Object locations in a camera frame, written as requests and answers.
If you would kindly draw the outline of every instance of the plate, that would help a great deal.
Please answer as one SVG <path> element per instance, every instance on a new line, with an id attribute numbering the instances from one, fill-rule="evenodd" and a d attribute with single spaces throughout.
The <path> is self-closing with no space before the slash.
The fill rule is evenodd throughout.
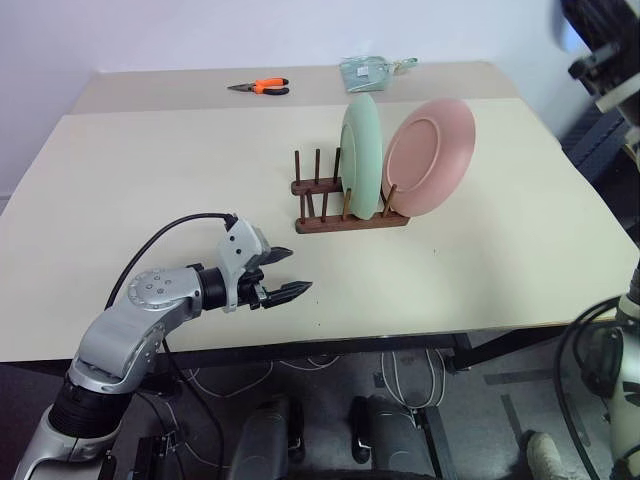
<path id="1" fill-rule="evenodd" d="M 475 147 L 475 121 L 462 100 L 440 99 L 409 115 L 385 155 L 382 190 L 391 207 L 407 217 L 430 212 L 456 189 Z"/>
<path id="2" fill-rule="evenodd" d="M 342 188 L 351 189 L 349 211 L 370 219 L 378 208 L 382 182 L 382 133 L 376 104 L 367 93 L 347 107 L 340 134 Z"/>

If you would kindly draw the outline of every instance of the plastic bag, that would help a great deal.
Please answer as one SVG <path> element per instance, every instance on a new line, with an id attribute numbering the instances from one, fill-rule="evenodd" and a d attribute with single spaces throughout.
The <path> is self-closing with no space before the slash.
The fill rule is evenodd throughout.
<path id="1" fill-rule="evenodd" d="M 389 62 L 384 57 L 350 57 L 340 64 L 342 80 L 347 92 L 384 90 L 393 75 L 416 66 L 417 58 Z"/>

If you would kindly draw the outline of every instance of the pink plate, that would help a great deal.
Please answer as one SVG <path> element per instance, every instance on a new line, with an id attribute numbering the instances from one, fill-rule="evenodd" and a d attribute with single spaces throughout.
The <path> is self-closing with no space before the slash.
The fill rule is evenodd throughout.
<path id="1" fill-rule="evenodd" d="M 456 189 L 467 171 L 476 139 L 473 114 L 462 100 L 422 105 L 400 125 L 384 159 L 382 189 L 406 217 L 430 212 Z"/>

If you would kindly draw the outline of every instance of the white wall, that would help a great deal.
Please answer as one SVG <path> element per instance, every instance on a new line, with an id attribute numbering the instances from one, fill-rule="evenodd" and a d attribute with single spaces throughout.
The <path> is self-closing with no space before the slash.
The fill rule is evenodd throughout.
<path id="1" fill-rule="evenodd" d="M 562 134 L 587 104 L 552 35 L 555 0 L 2 0 L 0 195 L 94 71 L 490 60 Z"/>

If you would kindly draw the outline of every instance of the green plate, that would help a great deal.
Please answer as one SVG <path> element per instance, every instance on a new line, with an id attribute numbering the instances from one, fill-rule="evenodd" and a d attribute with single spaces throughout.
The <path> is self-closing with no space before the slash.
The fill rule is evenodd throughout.
<path id="1" fill-rule="evenodd" d="M 382 182 L 382 133 L 376 104 L 368 93 L 347 107 L 340 135 L 340 176 L 351 189 L 350 212 L 364 220 L 378 208 Z"/>

